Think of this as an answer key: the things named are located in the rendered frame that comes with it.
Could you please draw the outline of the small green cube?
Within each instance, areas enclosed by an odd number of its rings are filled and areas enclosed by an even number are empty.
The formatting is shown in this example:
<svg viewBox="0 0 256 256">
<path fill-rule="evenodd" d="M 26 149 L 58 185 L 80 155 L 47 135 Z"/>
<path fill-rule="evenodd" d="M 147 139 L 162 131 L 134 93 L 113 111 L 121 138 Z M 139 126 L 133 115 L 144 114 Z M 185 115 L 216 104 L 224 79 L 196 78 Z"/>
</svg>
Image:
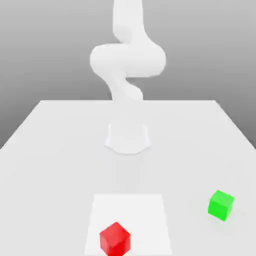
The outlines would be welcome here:
<svg viewBox="0 0 256 256">
<path fill-rule="evenodd" d="M 233 209 L 234 202 L 234 196 L 217 190 L 210 198 L 208 213 L 221 221 L 226 221 Z"/>
</svg>

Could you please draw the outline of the small red cube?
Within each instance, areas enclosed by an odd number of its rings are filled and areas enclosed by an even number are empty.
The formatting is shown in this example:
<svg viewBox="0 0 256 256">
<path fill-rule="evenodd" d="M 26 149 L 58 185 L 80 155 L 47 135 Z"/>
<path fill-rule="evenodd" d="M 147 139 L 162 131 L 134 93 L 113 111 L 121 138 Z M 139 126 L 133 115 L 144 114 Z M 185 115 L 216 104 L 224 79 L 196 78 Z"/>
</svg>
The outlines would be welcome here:
<svg viewBox="0 0 256 256">
<path fill-rule="evenodd" d="M 131 234 L 118 222 L 101 231 L 99 239 L 107 256 L 123 256 L 131 249 Z"/>
</svg>

